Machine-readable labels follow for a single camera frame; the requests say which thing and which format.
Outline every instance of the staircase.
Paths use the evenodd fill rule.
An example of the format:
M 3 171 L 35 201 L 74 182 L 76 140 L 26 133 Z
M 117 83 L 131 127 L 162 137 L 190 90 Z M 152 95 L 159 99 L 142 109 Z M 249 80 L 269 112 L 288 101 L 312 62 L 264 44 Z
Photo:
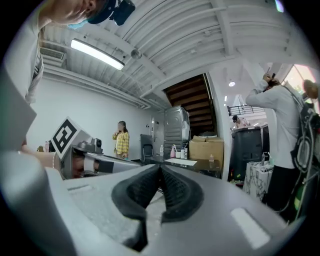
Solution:
M 189 112 L 191 137 L 203 132 L 217 132 L 216 115 L 205 75 L 198 75 L 164 90 L 172 107 Z

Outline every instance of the cardboard box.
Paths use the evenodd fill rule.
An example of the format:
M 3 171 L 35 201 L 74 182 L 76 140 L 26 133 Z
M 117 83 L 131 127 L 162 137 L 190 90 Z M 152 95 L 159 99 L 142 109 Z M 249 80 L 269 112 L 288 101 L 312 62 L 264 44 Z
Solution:
M 201 138 L 194 136 L 189 142 L 189 158 L 209 160 L 213 155 L 214 160 L 218 160 L 220 166 L 224 162 L 224 140 L 216 138 Z

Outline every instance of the air vent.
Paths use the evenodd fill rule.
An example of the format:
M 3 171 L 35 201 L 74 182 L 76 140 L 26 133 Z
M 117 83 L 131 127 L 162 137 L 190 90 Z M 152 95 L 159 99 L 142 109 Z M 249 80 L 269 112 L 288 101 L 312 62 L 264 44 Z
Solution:
M 40 53 L 43 55 L 43 57 L 51 57 L 54 59 L 58 59 L 60 61 L 63 60 L 65 53 L 57 50 L 52 50 L 49 48 L 40 48 Z

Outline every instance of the yellow plaid shirt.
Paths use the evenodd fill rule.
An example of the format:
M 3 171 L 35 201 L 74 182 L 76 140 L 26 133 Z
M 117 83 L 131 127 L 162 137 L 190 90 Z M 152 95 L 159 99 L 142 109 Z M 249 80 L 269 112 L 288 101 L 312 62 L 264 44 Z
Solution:
M 128 153 L 129 151 L 129 133 L 128 132 L 120 132 L 118 135 L 112 135 L 113 140 L 118 140 L 115 144 L 117 146 L 114 147 L 114 152 L 117 154 Z

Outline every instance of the table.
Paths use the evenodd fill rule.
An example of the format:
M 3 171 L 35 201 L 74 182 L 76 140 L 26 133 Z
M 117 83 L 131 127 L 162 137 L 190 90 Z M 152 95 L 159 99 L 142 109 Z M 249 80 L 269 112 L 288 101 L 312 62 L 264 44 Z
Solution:
M 221 166 L 218 160 L 214 160 L 214 162 L 209 162 L 209 160 L 202 159 L 188 159 L 192 161 L 197 161 L 195 165 L 184 165 L 175 162 L 167 162 L 167 159 L 164 159 L 163 156 L 155 155 L 151 157 L 146 157 L 144 165 L 169 165 L 184 168 L 199 174 L 207 175 L 210 177 L 221 178 Z

